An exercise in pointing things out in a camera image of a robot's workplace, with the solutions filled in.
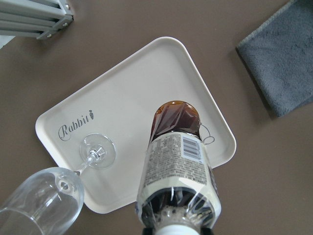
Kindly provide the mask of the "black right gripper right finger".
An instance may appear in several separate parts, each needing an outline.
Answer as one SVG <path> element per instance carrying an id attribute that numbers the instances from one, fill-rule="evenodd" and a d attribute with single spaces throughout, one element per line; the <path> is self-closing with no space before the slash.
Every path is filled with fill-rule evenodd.
<path id="1" fill-rule="evenodd" d="M 210 228 L 201 228 L 201 235 L 213 235 L 213 231 Z"/>

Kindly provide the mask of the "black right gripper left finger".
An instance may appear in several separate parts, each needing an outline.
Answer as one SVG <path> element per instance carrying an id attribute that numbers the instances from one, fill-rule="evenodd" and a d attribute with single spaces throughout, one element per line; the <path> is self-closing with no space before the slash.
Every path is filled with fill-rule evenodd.
<path id="1" fill-rule="evenodd" d="M 142 235 L 155 235 L 156 230 L 154 228 L 144 228 L 142 230 Z"/>

